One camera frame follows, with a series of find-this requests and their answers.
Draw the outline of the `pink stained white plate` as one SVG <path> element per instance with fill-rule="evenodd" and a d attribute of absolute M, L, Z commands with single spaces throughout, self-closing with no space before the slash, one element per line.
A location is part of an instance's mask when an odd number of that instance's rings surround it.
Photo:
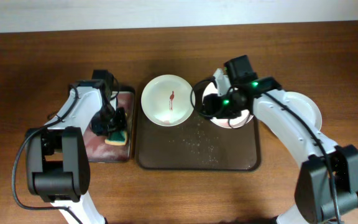
<path fill-rule="evenodd" d="M 213 93 L 217 93 L 218 90 L 214 87 L 213 83 L 207 84 L 206 88 L 204 89 L 203 95 L 202 95 L 202 101 L 204 101 L 204 98 Z M 249 113 L 248 110 L 241 111 L 240 117 L 234 118 L 234 119 L 217 119 L 215 117 L 211 118 L 210 121 L 214 123 L 215 125 L 221 127 L 221 128 L 227 128 L 227 129 L 237 129 L 245 126 L 247 123 L 249 123 L 252 120 L 253 116 Z"/>

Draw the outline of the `green and yellow sponge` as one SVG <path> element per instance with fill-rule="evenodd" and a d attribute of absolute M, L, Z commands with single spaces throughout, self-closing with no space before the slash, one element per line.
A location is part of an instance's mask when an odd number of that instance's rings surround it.
<path fill-rule="evenodd" d="M 108 128 L 108 137 L 104 140 L 105 144 L 112 146 L 125 146 L 127 144 L 127 115 L 126 112 L 116 113 L 112 123 Z"/>

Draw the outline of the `cream plate with red stain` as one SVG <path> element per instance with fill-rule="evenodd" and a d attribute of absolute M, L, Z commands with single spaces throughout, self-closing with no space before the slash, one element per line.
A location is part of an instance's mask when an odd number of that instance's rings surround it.
<path fill-rule="evenodd" d="M 176 126 L 193 113 L 191 85 L 176 75 L 153 78 L 144 87 L 140 99 L 146 117 L 159 126 Z"/>

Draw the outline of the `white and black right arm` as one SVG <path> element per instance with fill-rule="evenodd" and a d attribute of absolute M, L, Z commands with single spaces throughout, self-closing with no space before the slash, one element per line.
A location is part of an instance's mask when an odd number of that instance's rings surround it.
<path fill-rule="evenodd" d="M 272 77 L 209 78 L 216 93 L 203 99 L 204 115 L 236 118 L 241 111 L 263 122 L 288 149 L 300 168 L 295 204 L 274 223 L 341 223 L 358 208 L 358 149 L 328 138 L 288 99 Z"/>

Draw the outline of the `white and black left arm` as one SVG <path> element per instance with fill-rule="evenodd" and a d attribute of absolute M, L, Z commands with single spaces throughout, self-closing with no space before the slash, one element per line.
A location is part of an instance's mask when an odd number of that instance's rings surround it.
<path fill-rule="evenodd" d="M 27 185 L 33 195 L 59 210 L 68 223 L 106 223 L 88 192 L 90 162 L 84 135 L 90 129 L 110 138 L 126 128 L 124 108 L 117 105 L 119 83 L 113 78 L 79 81 L 49 122 L 26 134 Z"/>

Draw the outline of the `large brown serving tray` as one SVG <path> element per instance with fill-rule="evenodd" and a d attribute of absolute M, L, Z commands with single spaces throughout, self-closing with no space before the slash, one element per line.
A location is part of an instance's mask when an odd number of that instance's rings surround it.
<path fill-rule="evenodd" d="M 262 162 L 259 127 L 222 128 L 197 113 L 177 126 L 159 126 L 137 112 L 135 160 L 148 170 L 252 172 Z"/>

